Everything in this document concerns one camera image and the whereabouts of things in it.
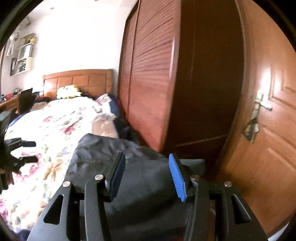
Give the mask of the black jacket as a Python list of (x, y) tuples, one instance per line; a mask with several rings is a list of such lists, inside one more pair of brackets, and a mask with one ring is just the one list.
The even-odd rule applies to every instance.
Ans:
[(74, 150), (65, 180), (76, 190), (104, 172), (122, 152), (125, 171), (117, 197), (105, 204), (113, 240), (182, 240), (191, 205), (177, 196), (168, 159), (134, 142), (91, 133)]

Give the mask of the wooden desk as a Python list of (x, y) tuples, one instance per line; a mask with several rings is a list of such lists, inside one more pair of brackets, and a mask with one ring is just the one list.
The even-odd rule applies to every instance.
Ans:
[(2, 102), (0, 104), (0, 113), (3, 111), (16, 111), (17, 110), (17, 97), (13, 96), (10, 100)]

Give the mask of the wooden chair dark cushion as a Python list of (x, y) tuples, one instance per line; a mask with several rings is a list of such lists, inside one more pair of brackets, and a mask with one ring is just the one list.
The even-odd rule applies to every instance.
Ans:
[(19, 92), (16, 98), (18, 114), (21, 115), (29, 111), (37, 97), (39, 97), (39, 92), (33, 92), (32, 88)]

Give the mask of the floral bed quilt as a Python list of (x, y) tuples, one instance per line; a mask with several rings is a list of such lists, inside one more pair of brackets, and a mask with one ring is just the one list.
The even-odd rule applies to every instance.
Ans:
[(12, 151), (16, 158), (36, 156), (13, 173), (13, 183), (1, 194), (1, 216), (10, 230), (31, 230), (62, 184), (79, 140), (87, 133), (117, 138), (112, 98), (75, 97), (38, 102), (9, 126), (6, 138), (34, 141), (34, 147)]

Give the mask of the wooden room door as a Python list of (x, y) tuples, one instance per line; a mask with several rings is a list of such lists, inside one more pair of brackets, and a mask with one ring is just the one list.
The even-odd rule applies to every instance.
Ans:
[[(254, 1), (238, 1), (245, 73), (238, 116), (218, 177), (236, 186), (268, 237), (295, 213), (295, 50)], [(242, 134), (261, 90), (273, 109), (260, 108), (253, 143)]]

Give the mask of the yellow plush toy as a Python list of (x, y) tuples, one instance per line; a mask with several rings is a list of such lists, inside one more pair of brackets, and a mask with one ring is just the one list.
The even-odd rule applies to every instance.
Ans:
[(57, 90), (57, 99), (80, 97), (82, 92), (75, 85), (67, 85)]

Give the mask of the wooden headboard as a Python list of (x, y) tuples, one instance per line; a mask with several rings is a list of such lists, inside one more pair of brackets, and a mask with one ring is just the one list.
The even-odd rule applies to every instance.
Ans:
[(43, 96), (55, 98), (59, 88), (75, 85), (83, 94), (99, 97), (111, 93), (113, 87), (112, 69), (71, 70), (43, 76)]

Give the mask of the louvered wooden wardrobe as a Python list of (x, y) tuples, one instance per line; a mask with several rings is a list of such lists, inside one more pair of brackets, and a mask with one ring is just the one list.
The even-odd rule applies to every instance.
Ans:
[(136, 1), (117, 85), (136, 140), (214, 166), (237, 111), (243, 65), (237, 1)]

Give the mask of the white wall shelf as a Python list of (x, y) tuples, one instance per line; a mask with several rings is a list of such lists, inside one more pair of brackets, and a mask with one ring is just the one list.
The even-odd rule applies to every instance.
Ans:
[(36, 41), (37, 35), (35, 33), (22, 38), (20, 38), (19, 32), (15, 32), (10, 36), (6, 53), (6, 56), (11, 58), (10, 76), (31, 71)]

